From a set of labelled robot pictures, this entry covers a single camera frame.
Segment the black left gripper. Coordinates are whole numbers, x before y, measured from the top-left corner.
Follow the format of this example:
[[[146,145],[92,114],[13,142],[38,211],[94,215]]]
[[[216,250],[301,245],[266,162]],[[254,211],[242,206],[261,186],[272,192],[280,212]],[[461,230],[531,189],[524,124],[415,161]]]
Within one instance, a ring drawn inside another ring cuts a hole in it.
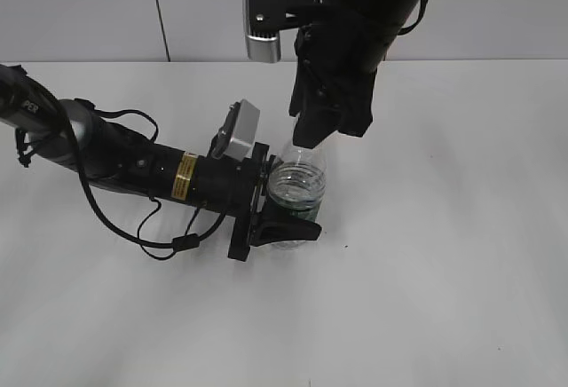
[[[268,170],[274,170],[281,164],[281,158],[275,154],[267,161],[268,151],[268,145],[256,142],[251,156],[245,158],[237,169],[238,177],[233,195],[233,203],[237,209],[227,254],[232,260],[246,261],[249,256],[249,236],[264,182],[265,164]],[[269,212],[264,209],[253,233],[253,245],[263,246],[283,241],[316,241],[320,233],[321,226],[315,222],[292,216],[286,211],[277,209]]]

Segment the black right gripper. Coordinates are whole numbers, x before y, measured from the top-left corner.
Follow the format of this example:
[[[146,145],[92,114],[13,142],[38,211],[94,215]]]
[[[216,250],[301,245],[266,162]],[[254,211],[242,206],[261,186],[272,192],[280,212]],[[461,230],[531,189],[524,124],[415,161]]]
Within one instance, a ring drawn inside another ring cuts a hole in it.
[[[289,114],[292,142],[316,147],[336,131],[363,137],[372,123],[376,71],[360,65],[359,30],[340,20],[298,29],[296,79]]]

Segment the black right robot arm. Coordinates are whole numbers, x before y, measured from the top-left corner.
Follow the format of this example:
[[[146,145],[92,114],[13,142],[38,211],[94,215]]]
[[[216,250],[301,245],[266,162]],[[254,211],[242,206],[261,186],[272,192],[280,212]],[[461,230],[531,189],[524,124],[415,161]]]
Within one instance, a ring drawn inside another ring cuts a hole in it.
[[[296,79],[288,112],[292,141],[314,148],[335,132],[362,137],[373,121],[375,78],[407,20],[426,0],[323,0],[318,19],[298,29]]]

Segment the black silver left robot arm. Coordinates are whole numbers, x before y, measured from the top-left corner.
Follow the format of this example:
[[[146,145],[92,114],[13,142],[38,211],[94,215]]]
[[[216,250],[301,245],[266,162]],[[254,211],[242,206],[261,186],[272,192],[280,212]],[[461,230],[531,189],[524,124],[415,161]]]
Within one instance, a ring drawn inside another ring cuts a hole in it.
[[[320,226],[291,215],[267,192],[274,158],[255,140],[258,109],[238,101],[205,155],[164,146],[118,123],[85,99],[57,99],[20,66],[1,68],[1,120],[13,127],[19,162],[33,156],[78,174],[96,215],[93,189],[173,201],[234,221],[228,249],[244,261],[254,247],[314,241]]]

